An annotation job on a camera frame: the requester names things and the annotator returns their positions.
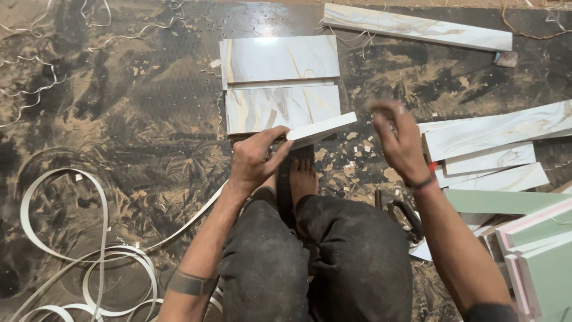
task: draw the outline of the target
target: dusty trousers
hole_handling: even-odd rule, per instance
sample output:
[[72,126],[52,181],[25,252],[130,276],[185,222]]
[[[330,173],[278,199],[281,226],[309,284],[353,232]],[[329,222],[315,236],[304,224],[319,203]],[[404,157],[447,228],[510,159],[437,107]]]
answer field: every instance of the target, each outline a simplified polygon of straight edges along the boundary
[[411,321],[412,272],[403,229],[362,202],[307,195],[298,223],[309,251],[280,219],[271,189],[259,189],[223,250],[224,321]]

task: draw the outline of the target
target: floor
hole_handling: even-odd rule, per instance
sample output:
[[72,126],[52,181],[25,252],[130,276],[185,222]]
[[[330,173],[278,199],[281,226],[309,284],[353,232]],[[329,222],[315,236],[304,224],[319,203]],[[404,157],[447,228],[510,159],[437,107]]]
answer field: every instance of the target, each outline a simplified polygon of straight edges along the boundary
[[[32,21],[42,11],[45,3],[38,3],[5,2],[0,6],[8,10],[0,10],[0,21],[25,26],[19,22]],[[168,2],[113,2],[111,26],[89,28],[79,14],[81,0],[54,2],[38,24],[46,37],[0,33],[2,59],[39,55],[55,66],[58,77],[67,76],[62,84],[43,91],[41,103],[27,109],[20,123],[0,129],[0,317],[11,316],[62,267],[62,262],[37,249],[22,232],[19,204],[30,183],[55,168],[85,170],[95,174],[106,189],[111,243],[139,242],[144,248],[171,235],[228,176],[231,145],[217,109],[224,115],[221,84],[216,76],[201,72],[210,70],[209,63],[218,58],[217,42],[223,37],[331,34],[329,29],[316,29],[322,9],[318,2],[312,4],[188,2],[182,6],[184,22],[176,21],[170,30],[153,30],[143,40],[112,41],[94,52],[87,48],[113,35],[134,36],[148,23],[166,25],[174,12]],[[97,14],[88,18],[103,23],[106,12],[97,7]],[[379,4],[370,7],[384,9]],[[388,10],[506,30],[498,6],[491,7],[495,9],[391,6]],[[556,24],[545,22],[546,14],[515,9],[507,13],[507,19],[523,32],[557,32]],[[562,21],[570,18],[569,12],[561,12]],[[334,32],[345,39],[355,36]],[[399,176],[379,155],[379,139],[363,108],[368,100],[401,99],[421,122],[493,115],[572,99],[571,40],[572,34],[545,41],[515,37],[520,56],[515,69],[493,66],[494,53],[453,46],[380,36],[372,44],[365,44],[363,38],[339,42],[342,112],[355,111],[359,121],[339,136],[292,155],[314,155],[323,175],[322,194],[373,203],[374,189],[382,187],[388,196],[409,198],[403,195]],[[7,71],[0,77],[2,88],[16,83],[30,89],[52,82],[46,66],[24,63],[2,68]],[[14,117],[14,106],[34,100],[1,101],[1,123]],[[373,152],[366,154],[363,145],[370,136],[374,137]],[[354,153],[354,147],[361,156]],[[535,149],[551,182],[537,191],[550,191],[572,179],[568,166],[572,139],[538,141]],[[350,160],[356,167],[345,168]],[[280,180],[280,193],[287,196],[284,172]],[[283,200],[281,208],[288,221],[288,198]],[[60,176],[40,185],[31,206],[32,224],[51,248],[79,257],[97,247],[102,233],[100,206],[94,188],[85,180],[75,181],[71,174]],[[199,227],[200,222],[151,254],[160,297]],[[411,265],[413,321],[460,321],[433,264],[412,259]],[[84,270],[70,271],[36,305],[82,302],[77,281]],[[140,282],[147,279],[141,267],[119,262],[108,270],[104,308],[128,309],[145,296],[148,284]],[[96,283],[94,274],[90,285]],[[143,321],[145,313],[142,309],[134,321]],[[211,308],[209,314],[209,320],[215,321],[219,313]]]

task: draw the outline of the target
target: bracelet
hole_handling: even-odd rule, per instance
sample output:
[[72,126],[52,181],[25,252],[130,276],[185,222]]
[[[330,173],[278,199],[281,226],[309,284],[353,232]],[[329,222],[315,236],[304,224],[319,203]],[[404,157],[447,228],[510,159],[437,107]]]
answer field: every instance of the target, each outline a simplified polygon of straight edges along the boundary
[[421,184],[417,184],[413,187],[413,193],[415,195],[424,195],[433,189],[439,189],[439,181],[435,175],[431,176],[431,178],[427,179]]

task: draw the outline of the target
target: tattoo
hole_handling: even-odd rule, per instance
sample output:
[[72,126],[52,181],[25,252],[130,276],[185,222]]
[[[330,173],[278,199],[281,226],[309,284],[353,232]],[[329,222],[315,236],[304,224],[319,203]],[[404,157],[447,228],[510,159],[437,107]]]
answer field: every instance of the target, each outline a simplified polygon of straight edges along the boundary
[[210,295],[215,290],[219,278],[204,278],[181,272],[177,269],[168,288],[188,295]]

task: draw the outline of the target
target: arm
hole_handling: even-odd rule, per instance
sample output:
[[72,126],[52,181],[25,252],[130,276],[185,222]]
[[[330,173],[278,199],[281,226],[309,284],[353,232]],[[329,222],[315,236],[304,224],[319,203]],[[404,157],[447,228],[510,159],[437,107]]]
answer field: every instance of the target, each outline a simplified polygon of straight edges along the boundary
[[231,175],[169,282],[159,312],[160,322],[202,321],[218,280],[217,267],[222,258],[223,243],[244,201],[288,155],[293,141],[268,155],[274,140],[288,131],[287,127],[275,127],[234,144]]
[[[420,184],[431,177],[421,151],[419,128],[405,106],[380,100],[370,106],[383,155],[406,182]],[[392,132],[392,119],[397,135]],[[434,180],[415,192],[427,244],[439,276],[459,311],[475,304],[512,304],[509,290],[491,256],[473,236]]]

